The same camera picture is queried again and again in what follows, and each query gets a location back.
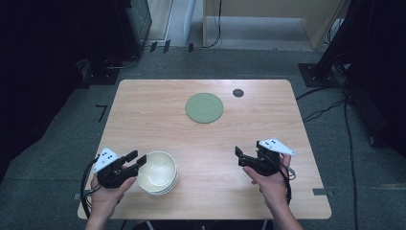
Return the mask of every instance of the bowl rim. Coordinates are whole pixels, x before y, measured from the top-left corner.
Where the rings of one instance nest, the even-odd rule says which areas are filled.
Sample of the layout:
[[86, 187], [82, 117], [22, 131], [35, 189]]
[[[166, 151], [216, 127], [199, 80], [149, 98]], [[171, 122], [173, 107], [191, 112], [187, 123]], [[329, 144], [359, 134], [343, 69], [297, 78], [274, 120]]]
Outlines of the bowl rim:
[[157, 187], [156, 189], [149, 189], [149, 188], [147, 188], [147, 185], [143, 182], [144, 180], [139, 180], [139, 179], [138, 179], [138, 176], [140, 176], [140, 175], [138, 175], [138, 176], [137, 176], [137, 182], [138, 182], [138, 184], [140, 185], [140, 187], [141, 187], [143, 190], [145, 190], [145, 191], [148, 192], [148, 193], [160, 193], [160, 192], [166, 190], [168, 187], [170, 187], [170, 186], [173, 184], [173, 182], [174, 182], [174, 180], [176, 179], [176, 176], [177, 176], [177, 165], [176, 165], [176, 162], [175, 162], [175, 160], [173, 159], [173, 157], [172, 157], [169, 153], [167, 153], [167, 152], [165, 152], [165, 151], [162, 151], [162, 150], [155, 150], [155, 151], [151, 151], [151, 152], [147, 153], [147, 159], [148, 159], [148, 156], [149, 156], [149, 155], [155, 154], [155, 153], [163, 153], [164, 155], [168, 156], [168, 157], [171, 159], [171, 162], [173, 163], [173, 166], [174, 166], [174, 174], [173, 174], [173, 177], [172, 177], [172, 179], [171, 179], [171, 182], [170, 182], [167, 186], [162, 186], [162, 187], [159, 187], [159, 188], [158, 188], [158, 186], [156, 186], [156, 187]]

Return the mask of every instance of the floor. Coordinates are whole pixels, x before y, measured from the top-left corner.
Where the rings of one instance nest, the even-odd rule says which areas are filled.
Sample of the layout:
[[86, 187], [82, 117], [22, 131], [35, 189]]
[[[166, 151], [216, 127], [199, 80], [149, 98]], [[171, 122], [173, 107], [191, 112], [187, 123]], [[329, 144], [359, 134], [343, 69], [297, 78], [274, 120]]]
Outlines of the floor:
[[[170, 46], [172, 47], [184, 47], [189, 43], [193, 43], [194, 47], [203, 46], [203, 1], [196, 1], [192, 11], [188, 39], [184, 39], [184, 22], [187, 17], [189, 3], [189, 0], [173, 1], [166, 34], [166, 40], [170, 40]], [[150, 5], [151, 14], [165, 11], [162, 10], [164, 8], [165, 4]], [[331, 37], [334, 37], [339, 21], [337, 20], [333, 25]], [[217, 25], [218, 17], [210, 17], [207, 31], [208, 45], [213, 44], [215, 41], [218, 33]], [[313, 51], [298, 18], [221, 17], [220, 26], [221, 41], [213, 47], [216, 49]], [[164, 40], [159, 39], [150, 39], [148, 42], [150, 44], [154, 41], [164, 44]], [[326, 48], [327, 45], [323, 44], [318, 51], [324, 51]]]
[[[183, 23], [188, 4], [189, 0], [173, 2], [164, 39], [171, 40], [169, 53], [163, 54], [161, 48], [144, 52], [134, 65], [121, 70], [116, 85], [76, 90], [46, 135], [11, 162], [0, 187], [0, 229], [84, 228], [86, 221], [78, 218], [75, 194], [83, 169], [95, 156], [121, 80], [286, 79], [296, 96], [309, 90], [297, 64], [317, 62], [327, 45], [313, 51], [299, 20], [222, 18], [222, 42], [212, 49], [197, 50], [202, 46], [202, 1], [196, 2], [185, 41]], [[209, 30], [213, 42], [216, 26], [212, 22]], [[194, 44], [194, 52], [178, 48], [188, 43]], [[307, 116], [342, 99], [339, 88], [323, 90], [298, 100], [298, 107]], [[96, 104], [108, 105], [101, 120], [102, 110]], [[301, 220], [306, 229], [354, 229], [350, 145], [343, 110], [341, 105], [304, 123], [332, 210], [329, 219]], [[391, 149], [372, 148], [356, 107], [349, 104], [348, 113], [359, 229], [404, 229], [406, 196], [404, 186], [398, 185], [406, 182], [406, 159]], [[120, 229], [122, 223], [111, 219], [106, 229]]]

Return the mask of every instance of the black tape mark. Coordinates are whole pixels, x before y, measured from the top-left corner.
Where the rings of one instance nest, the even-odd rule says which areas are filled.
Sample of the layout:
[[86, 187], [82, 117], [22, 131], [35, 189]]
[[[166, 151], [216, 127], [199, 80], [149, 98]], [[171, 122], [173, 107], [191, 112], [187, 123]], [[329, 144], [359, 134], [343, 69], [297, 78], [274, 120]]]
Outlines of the black tape mark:
[[327, 195], [326, 189], [313, 189], [313, 194], [315, 196], [325, 196]]
[[105, 110], [107, 109], [107, 105], [96, 104], [96, 107], [102, 107], [102, 113], [101, 113], [101, 116], [99, 118], [99, 122], [101, 122], [102, 117], [104, 116]]
[[170, 46], [170, 40], [167, 40], [167, 41], [165, 42], [164, 53], [166, 53], [167, 51], [169, 51], [169, 46]]
[[189, 53], [193, 52], [193, 43], [189, 43]]
[[150, 53], [154, 52], [157, 45], [158, 45], [158, 41], [155, 41], [154, 43], [152, 43], [151, 48], [149, 49], [149, 52]]

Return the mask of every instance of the finger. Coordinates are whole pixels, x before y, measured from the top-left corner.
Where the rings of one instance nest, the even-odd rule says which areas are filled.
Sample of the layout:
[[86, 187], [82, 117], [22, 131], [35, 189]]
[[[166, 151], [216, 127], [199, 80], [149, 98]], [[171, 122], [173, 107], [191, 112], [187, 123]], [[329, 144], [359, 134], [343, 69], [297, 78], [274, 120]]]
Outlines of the finger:
[[256, 184], [258, 182], [258, 180], [260, 179], [260, 175], [255, 170], [248, 166], [244, 166], [242, 169], [245, 171], [245, 173], [248, 174], [248, 176], [251, 177], [251, 179], [253, 179], [253, 181], [251, 182], [252, 184]]
[[122, 193], [125, 193], [131, 186], [134, 184], [136, 178], [135, 177], [129, 177], [123, 184], [120, 186], [120, 190]]
[[93, 175], [92, 181], [90, 182], [90, 187], [95, 188], [98, 186], [98, 176], [96, 174]]
[[286, 167], [289, 167], [291, 159], [292, 159], [291, 155], [283, 154], [282, 164], [285, 165]]

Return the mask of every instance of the light stand base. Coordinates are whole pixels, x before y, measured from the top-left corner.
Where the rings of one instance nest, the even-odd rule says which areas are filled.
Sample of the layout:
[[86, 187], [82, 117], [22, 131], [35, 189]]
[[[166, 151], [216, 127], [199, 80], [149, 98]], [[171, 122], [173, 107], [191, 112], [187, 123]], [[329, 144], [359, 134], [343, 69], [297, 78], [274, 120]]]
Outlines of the light stand base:
[[304, 83], [307, 87], [324, 87], [324, 88], [331, 88], [331, 87], [339, 87], [340, 84], [335, 79], [332, 71], [329, 71], [327, 76], [322, 80], [316, 80], [316, 76], [314, 74], [314, 68], [317, 64], [314, 63], [299, 63], [299, 69], [301, 70], [302, 77], [304, 78]]

